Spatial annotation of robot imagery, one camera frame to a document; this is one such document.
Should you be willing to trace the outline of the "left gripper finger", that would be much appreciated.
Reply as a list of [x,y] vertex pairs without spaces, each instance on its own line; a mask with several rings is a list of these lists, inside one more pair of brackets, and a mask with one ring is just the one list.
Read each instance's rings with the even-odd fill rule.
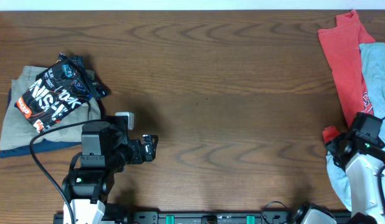
[[145,144],[145,161],[153,161],[156,157],[156,146],[152,143]]
[[158,136],[152,134],[143,135],[144,145],[147,146],[157,146],[158,144]]

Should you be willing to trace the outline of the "light blue t-shirt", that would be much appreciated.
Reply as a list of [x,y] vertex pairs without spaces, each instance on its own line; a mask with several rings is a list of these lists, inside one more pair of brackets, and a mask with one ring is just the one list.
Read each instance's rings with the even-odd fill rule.
[[[385,117],[385,43],[360,44],[364,80],[374,115]],[[351,210],[351,188],[345,172],[334,165],[331,153],[326,155],[326,169],[331,186],[347,210]]]

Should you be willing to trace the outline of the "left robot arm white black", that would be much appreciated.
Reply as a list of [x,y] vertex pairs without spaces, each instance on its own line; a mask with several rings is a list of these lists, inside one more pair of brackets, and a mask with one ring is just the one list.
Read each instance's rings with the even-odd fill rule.
[[119,112],[102,121],[82,126],[82,152],[72,158],[69,173],[62,183],[65,195],[63,224],[133,223],[123,206],[108,203],[115,174],[125,166],[151,162],[156,157],[159,138],[145,134],[130,139],[134,115]]

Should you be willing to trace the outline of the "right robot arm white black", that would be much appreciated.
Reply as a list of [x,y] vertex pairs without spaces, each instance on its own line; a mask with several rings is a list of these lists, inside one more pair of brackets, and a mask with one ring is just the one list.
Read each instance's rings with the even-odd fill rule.
[[379,133],[383,120],[367,113],[357,113],[345,133],[324,138],[333,163],[348,177],[351,214],[372,217],[385,223],[385,143]]

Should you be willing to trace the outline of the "black printed folded shirt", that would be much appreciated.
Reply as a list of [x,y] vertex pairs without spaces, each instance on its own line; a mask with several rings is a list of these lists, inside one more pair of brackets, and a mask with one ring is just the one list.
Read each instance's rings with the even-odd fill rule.
[[36,76],[14,107],[36,128],[46,132],[79,106],[108,92],[87,73],[83,57],[59,54],[58,60]]

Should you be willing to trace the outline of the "beige folded garment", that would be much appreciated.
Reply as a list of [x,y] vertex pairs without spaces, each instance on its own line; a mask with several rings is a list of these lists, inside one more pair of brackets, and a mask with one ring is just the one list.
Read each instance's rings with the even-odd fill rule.
[[[14,106],[16,100],[35,82],[36,76],[45,70],[44,67],[25,66],[19,78],[12,81],[9,106],[4,117],[2,133],[0,139],[0,151],[8,153],[22,147],[28,147],[30,140],[38,135],[33,127]],[[55,124],[56,128],[67,124],[79,123],[86,120],[100,119],[101,111],[96,99],[91,98],[87,103],[79,106],[68,114],[60,123]],[[34,150],[47,141],[59,149],[60,143],[73,144],[81,140],[82,127],[62,129],[53,133],[46,134],[34,142]]]

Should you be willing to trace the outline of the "red printed t-shirt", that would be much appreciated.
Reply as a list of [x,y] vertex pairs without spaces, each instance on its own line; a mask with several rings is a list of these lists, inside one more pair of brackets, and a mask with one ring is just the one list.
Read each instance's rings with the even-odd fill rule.
[[336,16],[336,27],[318,30],[318,38],[331,68],[343,115],[348,127],[357,113],[373,114],[362,74],[360,44],[373,44],[355,10]]

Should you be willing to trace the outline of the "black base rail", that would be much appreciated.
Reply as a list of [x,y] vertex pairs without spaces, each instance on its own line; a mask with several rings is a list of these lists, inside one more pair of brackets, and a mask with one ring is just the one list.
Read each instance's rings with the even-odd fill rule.
[[269,211],[264,216],[261,213],[158,213],[158,212],[135,212],[132,222],[138,224],[259,224],[259,223],[285,223],[288,212]]

